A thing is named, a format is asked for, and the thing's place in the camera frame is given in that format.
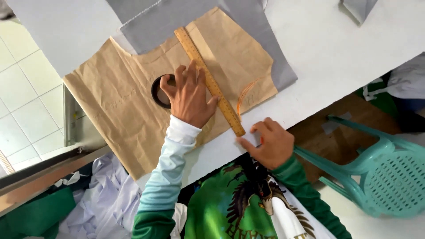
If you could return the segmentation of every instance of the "green sleeve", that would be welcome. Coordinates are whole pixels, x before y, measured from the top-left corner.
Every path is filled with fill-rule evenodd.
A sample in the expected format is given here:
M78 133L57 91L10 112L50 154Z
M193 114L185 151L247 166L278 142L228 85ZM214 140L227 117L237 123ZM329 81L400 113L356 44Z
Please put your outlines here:
M174 209L143 211L134 217L132 239L165 239L170 236L176 222L172 219Z
M271 173L281 181L300 203L320 221L336 238L351 239L351 234L331 212L328 204L320 199L320 193L313 189L306 173L295 155Z

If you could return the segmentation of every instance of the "gray fabric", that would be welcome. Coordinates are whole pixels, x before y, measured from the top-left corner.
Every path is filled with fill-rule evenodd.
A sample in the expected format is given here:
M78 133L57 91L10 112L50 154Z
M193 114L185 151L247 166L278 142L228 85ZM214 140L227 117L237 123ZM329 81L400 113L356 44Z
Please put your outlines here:
M363 24L377 1L378 0L342 0L342 4L360 24Z
M123 22L149 8L157 0L107 0ZM162 0L157 6L134 18L121 28L138 54L146 53L185 26L219 6L228 16L256 39L273 58L272 79L278 91L297 80L286 61L259 0Z

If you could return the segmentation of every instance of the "wooden ruler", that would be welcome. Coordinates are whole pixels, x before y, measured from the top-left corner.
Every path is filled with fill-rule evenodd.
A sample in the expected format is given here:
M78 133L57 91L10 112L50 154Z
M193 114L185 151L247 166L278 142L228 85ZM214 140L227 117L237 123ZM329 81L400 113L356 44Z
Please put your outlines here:
M189 37L189 34L187 34L186 29L184 27L177 28L174 31L174 34L177 36L178 40L180 41L181 45L183 46L183 49L186 51L189 58L191 60L195 60L196 65L198 67L202 67L205 70L205 83L207 85L207 88L212 95L220 96L218 107L220 108L221 112L223 112L223 115L226 118L226 120L229 122L230 127L232 127L232 130L235 132L237 136L244 135L245 130L241 125L239 117L237 116L237 114L233 110L233 107L230 105L227 99L224 98L224 95L221 92L217 82L215 81L215 79L213 78L213 75L208 70L207 66L205 65L204 60L202 59L201 55L196 49L195 44L193 44L193 41Z

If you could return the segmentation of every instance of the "hand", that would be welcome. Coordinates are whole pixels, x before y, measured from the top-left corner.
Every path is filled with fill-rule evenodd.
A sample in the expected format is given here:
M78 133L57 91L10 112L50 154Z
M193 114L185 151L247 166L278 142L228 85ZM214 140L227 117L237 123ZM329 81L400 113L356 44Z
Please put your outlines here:
M170 75L161 78L159 87L167 94L171 103L171 114L190 125L202 128L214 115L219 101L219 96L213 96L207 103L207 86L205 85L205 72L199 68L196 77L196 63L192 60L186 67L179 66L174 72L176 86L170 86L167 81Z
M249 154L267 169L273 170L284 164L294 150L294 136L282 128L278 122L265 118L251 127L253 134L260 132L263 144L256 148L244 138L236 138L236 141L246 149Z

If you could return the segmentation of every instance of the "white table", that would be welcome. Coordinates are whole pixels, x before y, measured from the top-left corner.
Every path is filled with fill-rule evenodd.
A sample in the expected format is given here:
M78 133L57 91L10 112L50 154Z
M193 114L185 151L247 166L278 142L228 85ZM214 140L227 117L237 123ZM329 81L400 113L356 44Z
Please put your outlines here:
M380 0L361 27L339 0L269 0L266 16L298 81L242 116L244 128L271 117L289 128L425 51L425 2ZM121 25L105 0L14 0L16 15L64 76ZM184 185L243 153L231 130L187 156ZM246 138L255 142L254 136ZM149 175L138 180L143 188Z

